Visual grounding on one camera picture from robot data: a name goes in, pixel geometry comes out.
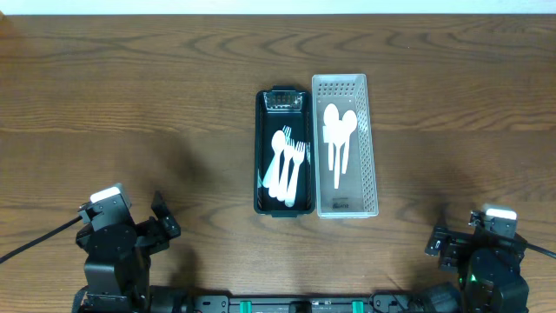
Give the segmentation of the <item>white plastic fork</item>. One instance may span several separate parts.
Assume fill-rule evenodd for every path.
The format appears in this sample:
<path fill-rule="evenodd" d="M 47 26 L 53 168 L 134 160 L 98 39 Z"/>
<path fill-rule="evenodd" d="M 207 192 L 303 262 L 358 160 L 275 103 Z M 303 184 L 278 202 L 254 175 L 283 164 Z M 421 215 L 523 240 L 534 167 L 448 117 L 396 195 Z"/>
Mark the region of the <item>white plastic fork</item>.
<path fill-rule="evenodd" d="M 294 152 L 295 152 L 295 142 L 292 138 L 289 138 L 287 140 L 287 145 L 283 151 L 284 164 L 282 165 L 281 177 L 278 186 L 277 199 L 281 202 L 285 201 L 287 195 L 289 165 Z"/>
<path fill-rule="evenodd" d="M 285 205 L 289 208 L 293 207 L 295 204 L 299 169 L 305 158 L 305 149 L 306 144 L 303 141 L 300 141 L 295 145 L 295 151 L 293 154 L 294 168 L 292 170 L 292 176 L 289 180 L 287 195 L 285 199 Z"/>

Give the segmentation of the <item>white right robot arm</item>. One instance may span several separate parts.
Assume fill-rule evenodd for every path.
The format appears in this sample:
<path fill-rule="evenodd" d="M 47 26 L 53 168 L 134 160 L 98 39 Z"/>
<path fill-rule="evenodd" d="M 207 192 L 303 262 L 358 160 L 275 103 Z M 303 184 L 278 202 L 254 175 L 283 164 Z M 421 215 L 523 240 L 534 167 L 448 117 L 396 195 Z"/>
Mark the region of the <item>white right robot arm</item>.
<path fill-rule="evenodd" d="M 526 240 L 487 230 L 473 234 L 435 226 L 425 253 L 439 258 L 439 269 L 458 284 L 441 283 L 411 296 L 414 312 L 527 312 L 529 286 L 520 274 Z"/>

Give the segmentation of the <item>mint green plastic fork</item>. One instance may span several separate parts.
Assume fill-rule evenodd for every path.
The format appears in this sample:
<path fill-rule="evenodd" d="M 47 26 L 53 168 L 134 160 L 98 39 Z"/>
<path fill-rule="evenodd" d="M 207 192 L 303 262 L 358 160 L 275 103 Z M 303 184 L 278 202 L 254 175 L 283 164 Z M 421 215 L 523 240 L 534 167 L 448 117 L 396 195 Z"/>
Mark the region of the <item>mint green plastic fork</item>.
<path fill-rule="evenodd" d="M 284 132 L 285 139 L 287 141 L 287 139 L 289 138 L 289 135 L 291 133 L 291 128 L 287 125 L 284 125 L 281 130 Z M 272 176 L 272 167 L 273 167 L 272 161 L 273 161 L 273 158 L 271 160 L 270 165 L 268 166 L 267 172 L 266 172 L 266 174 L 263 178 L 263 181 L 262 181 L 262 184 L 265 188 L 269 188 L 269 186 L 270 186 L 270 179 L 271 179 L 271 176 Z"/>

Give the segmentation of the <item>white plastic spoon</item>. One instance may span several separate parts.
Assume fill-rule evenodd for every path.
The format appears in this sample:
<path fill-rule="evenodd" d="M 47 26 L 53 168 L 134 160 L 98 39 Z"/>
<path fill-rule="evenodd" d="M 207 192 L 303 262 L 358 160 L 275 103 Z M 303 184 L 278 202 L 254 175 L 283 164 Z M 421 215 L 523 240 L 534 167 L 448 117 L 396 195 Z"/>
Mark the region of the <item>white plastic spoon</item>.
<path fill-rule="evenodd" d="M 332 142 L 331 129 L 339 120 L 339 111 L 335 104 L 330 103 L 327 105 L 323 113 L 324 125 L 328 127 L 330 136 L 330 143 L 328 143 L 328 169 L 334 169 L 334 144 Z"/>
<path fill-rule="evenodd" d="M 341 146 L 345 143 L 345 123 L 339 120 L 331 129 L 332 142 L 335 146 L 334 157 L 334 188 L 339 189 L 341 175 Z"/>
<path fill-rule="evenodd" d="M 284 150 L 286 145 L 285 134 L 282 130 L 277 130 L 273 135 L 271 146 L 274 151 L 273 156 L 273 167 L 272 167 L 272 176 L 270 179 L 270 186 L 268 189 L 268 194 L 270 197 L 277 197 L 277 188 L 279 185 L 279 165 L 280 165 L 280 157 L 281 153 Z"/>
<path fill-rule="evenodd" d="M 341 171 L 343 174 L 347 172 L 348 159 L 349 159 L 349 145 L 351 134 L 357 128 L 357 117 L 353 110 L 348 110 L 342 117 L 342 122 L 345 130 L 345 145 L 341 163 Z"/>

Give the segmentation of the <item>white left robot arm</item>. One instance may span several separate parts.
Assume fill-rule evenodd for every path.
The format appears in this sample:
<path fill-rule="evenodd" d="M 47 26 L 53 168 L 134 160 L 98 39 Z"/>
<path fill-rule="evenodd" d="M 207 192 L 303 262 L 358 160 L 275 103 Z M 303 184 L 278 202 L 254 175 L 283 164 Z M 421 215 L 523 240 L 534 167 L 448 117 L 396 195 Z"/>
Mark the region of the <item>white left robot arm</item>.
<path fill-rule="evenodd" d="M 154 215 L 135 223 L 130 201 L 119 187 L 97 192 L 79 210 L 85 226 L 76 244 L 88 257 L 87 285 L 74 297 L 74 312 L 182 312 L 187 294 L 149 282 L 151 256 L 181 235 L 162 194 L 153 196 Z"/>

